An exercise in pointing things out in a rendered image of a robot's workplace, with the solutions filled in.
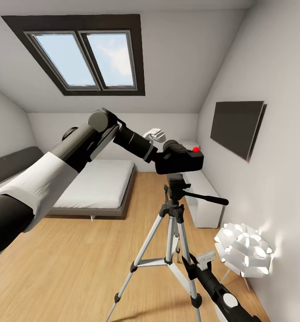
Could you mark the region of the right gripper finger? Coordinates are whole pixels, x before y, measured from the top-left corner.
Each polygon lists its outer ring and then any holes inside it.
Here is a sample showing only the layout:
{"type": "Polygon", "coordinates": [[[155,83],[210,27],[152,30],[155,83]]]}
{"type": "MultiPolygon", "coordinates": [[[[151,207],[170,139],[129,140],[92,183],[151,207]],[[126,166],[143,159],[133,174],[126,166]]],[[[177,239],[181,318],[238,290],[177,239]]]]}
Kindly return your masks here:
{"type": "Polygon", "coordinates": [[[186,268],[186,271],[188,271],[188,267],[191,266],[186,260],[185,260],[185,257],[182,255],[182,261],[185,265],[185,268],[186,268]]]}
{"type": "MultiPolygon", "coordinates": [[[[190,253],[189,253],[190,254],[190,253]]],[[[194,262],[194,264],[196,264],[198,261],[196,260],[196,257],[194,257],[192,254],[190,254],[190,258],[192,259],[192,261],[194,262]]]]}

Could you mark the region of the digital camera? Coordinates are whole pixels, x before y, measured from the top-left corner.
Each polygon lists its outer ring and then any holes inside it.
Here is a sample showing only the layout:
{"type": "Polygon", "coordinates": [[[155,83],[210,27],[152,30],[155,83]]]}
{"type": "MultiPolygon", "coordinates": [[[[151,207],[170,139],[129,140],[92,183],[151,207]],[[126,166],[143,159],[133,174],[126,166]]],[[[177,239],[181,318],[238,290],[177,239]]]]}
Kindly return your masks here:
{"type": "Polygon", "coordinates": [[[177,141],[168,140],[163,145],[163,152],[158,154],[172,165],[169,168],[155,162],[155,168],[158,174],[176,174],[198,171],[203,168],[204,155],[198,147],[193,150],[188,150],[177,141]]]}

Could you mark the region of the camera tripod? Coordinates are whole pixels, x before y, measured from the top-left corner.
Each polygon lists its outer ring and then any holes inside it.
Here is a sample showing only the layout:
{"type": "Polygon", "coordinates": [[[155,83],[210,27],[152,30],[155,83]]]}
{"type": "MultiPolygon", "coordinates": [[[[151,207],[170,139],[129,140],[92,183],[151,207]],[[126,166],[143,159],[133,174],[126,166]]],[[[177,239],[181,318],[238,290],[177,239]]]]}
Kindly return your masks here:
{"type": "Polygon", "coordinates": [[[188,278],[189,281],[187,281],[184,275],[180,272],[180,270],[173,262],[174,253],[176,251],[177,262],[180,263],[179,262],[180,248],[178,243],[179,236],[180,236],[185,260],[191,265],[191,259],[190,259],[189,249],[188,249],[186,231],[184,226],[184,218],[183,218],[183,212],[185,209],[184,209],[184,204],[181,204],[181,206],[179,206],[179,200],[185,197],[185,195],[188,195],[191,197],[205,199],[207,201],[222,204],[222,205],[228,205],[229,201],[228,199],[223,199],[220,197],[218,198],[213,196],[202,196],[202,195],[186,192],[183,189],[190,188],[191,184],[186,184],[183,178],[183,174],[180,174],[180,173],[167,174],[167,181],[169,183],[169,186],[167,186],[166,184],[164,185],[165,204],[162,205],[161,210],[159,211],[159,215],[156,218],[142,248],[140,249],[135,261],[132,262],[132,265],[130,267],[130,272],[126,278],[126,281],[123,284],[120,292],[115,295],[114,297],[115,303],[111,308],[104,322],[108,321],[116,304],[120,301],[121,295],[123,294],[131,276],[137,270],[137,268],[153,267],[153,266],[167,266],[173,272],[173,274],[176,276],[178,281],[181,283],[181,285],[184,287],[184,289],[188,292],[188,294],[191,297],[191,302],[195,309],[197,322],[202,322],[200,311],[199,311],[199,307],[202,304],[202,296],[200,296],[200,294],[197,293],[196,291],[195,281],[194,279],[190,280],[190,278],[188,278]],[[143,254],[145,253],[149,243],[151,242],[155,232],[157,231],[162,219],[166,214],[169,214],[166,258],[142,259],[143,254]]]}

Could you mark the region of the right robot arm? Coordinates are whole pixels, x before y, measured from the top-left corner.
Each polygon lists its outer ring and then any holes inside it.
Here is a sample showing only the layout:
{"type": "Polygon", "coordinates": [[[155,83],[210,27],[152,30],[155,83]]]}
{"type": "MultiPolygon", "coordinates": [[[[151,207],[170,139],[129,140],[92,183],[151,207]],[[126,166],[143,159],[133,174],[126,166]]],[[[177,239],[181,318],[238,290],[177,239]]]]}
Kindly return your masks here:
{"type": "MultiPolygon", "coordinates": [[[[190,253],[189,253],[190,254],[190,253]]],[[[190,280],[198,279],[211,299],[215,302],[215,310],[220,322],[261,322],[257,316],[251,316],[239,301],[221,284],[211,272],[211,261],[215,260],[216,253],[213,250],[205,252],[197,257],[190,254],[194,262],[190,265],[182,255],[182,261],[188,271],[190,280]]]]}

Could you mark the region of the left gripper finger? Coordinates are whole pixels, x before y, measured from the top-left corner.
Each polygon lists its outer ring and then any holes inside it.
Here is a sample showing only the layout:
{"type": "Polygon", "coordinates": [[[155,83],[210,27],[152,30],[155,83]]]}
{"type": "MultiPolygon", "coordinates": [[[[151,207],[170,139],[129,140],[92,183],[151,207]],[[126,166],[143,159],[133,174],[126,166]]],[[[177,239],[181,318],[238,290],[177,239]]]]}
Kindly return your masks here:
{"type": "Polygon", "coordinates": [[[153,157],[152,161],[158,163],[158,164],[161,164],[161,165],[164,165],[166,167],[169,167],[171,168],[172,165],[166,161],[160,154],[156,153],[155,156],[153,157]]]}

